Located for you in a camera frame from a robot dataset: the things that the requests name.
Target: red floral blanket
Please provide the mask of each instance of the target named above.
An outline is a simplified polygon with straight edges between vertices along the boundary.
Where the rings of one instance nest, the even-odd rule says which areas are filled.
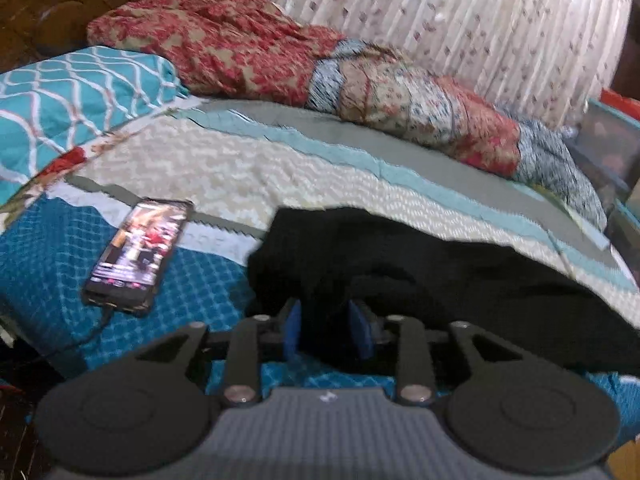
[[[88,39],[169,59],[194,93],[336,114],[544,187],[598,227],[606,224],[559,134],[512,120],[398,51],[300,25],[269,0],[140,0],[91,22]]]

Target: phone screen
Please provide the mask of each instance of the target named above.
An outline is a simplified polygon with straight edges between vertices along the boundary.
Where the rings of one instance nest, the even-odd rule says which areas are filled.
[[[185,202],[154,200],[137,204],[98,260],[90,282],[140,290],[154,286],[189,207]]]

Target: white pleated curtain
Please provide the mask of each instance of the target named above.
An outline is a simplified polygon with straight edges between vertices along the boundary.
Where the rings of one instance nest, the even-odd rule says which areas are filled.
[[[631,0],[272,0],[300,22],[390,43],[492,102],[574,124],[618,64]]]

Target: teal pillow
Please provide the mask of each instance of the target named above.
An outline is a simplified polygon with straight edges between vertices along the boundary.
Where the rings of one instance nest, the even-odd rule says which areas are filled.
[[[0,75],[0,205],[73,147],[187,94],[171,62],[106,46]]]

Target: smartphone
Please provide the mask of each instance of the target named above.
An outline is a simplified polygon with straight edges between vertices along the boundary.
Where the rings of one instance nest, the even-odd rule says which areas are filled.
[[[193,203],[185,200],[138,202],[84,282],[82,302],[146,316],[192,211]]]

